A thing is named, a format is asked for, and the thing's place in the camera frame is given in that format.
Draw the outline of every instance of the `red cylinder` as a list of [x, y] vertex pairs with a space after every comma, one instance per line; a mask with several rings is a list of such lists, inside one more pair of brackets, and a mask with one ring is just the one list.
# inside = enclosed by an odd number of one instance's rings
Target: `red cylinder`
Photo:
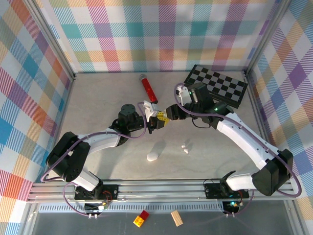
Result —
[[150, 86], [147, 76], [145, 74], [142, 74], [140, 75], [139, 79], [141, 80], [141, 83], [143, 84], [143, 87], [145, 88], [151, 103], [157, 104], [157, 97]]

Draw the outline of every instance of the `colorful plaid wallpaper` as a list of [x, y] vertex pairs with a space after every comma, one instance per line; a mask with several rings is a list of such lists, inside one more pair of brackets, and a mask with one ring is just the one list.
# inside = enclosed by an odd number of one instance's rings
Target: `colorful plaid wallpaper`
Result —
[[271, 142], [294, 154], [298, 202], [313, 234], [313, 0], [293, 0], [254, 69]]
[[241, 70], [279, 0], [37, 0], [74, 70]]
[[17, 233], [70, 79], [22, 0], [0, 0], [0, 234]]

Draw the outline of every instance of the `red and yellow block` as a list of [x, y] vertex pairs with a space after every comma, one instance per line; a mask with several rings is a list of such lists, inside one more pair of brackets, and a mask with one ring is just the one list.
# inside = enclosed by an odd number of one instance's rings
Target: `red and yellow block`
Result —
[[149, 213], [147, 213], [146, 211], [142, 211], [142, 213], [136, 217], [136, 219], [134, 220], [134, 224], [137, 225], [137, 227], [141, 227], [141, 225], [143, 224], [143, 222], [145, 222], [145, 220], [148, 218]]

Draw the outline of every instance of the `black and white checkerboard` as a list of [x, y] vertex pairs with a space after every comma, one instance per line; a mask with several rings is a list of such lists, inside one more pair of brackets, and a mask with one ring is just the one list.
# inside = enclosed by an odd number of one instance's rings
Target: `black and white checkerboard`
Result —
[[238, 108], [246, 91], [247, 83], [213, 72], [199, 65], [195, 65], [184, 81], [186, 86], [203, 82], [214, 99]]

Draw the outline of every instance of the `white floor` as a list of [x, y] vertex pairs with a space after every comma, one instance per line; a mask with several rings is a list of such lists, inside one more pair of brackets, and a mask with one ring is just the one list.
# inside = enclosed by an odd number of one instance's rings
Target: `white floor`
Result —
[[[222, 72], [242, 80], [241, 72]], [[109, 127], [123, 104], [136, 104], [148, 97], [139, 81], [139, 73], [79, 74], [74, 82], [61, 136], [71, 131], [87, 134]], [[175, 103], [174, 86], [183, 82], [188, 72], [151, 72], [148, 79], [159, 100], [161, 110]], [[257, 123], [246, 92], [236, 111], [256, 133]], [[196, 120], [196, 124], [205, 125]], [[138, 136], [141, 131], [132, 133]], [[181, 145], [187, 142], [189, 154]], [[160, 153], [149, 162], [151, 150]], [[172, 121], [165, 128], [147, 132], [139, 140], [104, 149], [88, 156], [85, 166], [102, 179], [164, 179], [220, 178], [231, 170], [255, 169], [247, 155], [223, 134], [210, 129], [198, 129], [191, 119]]]

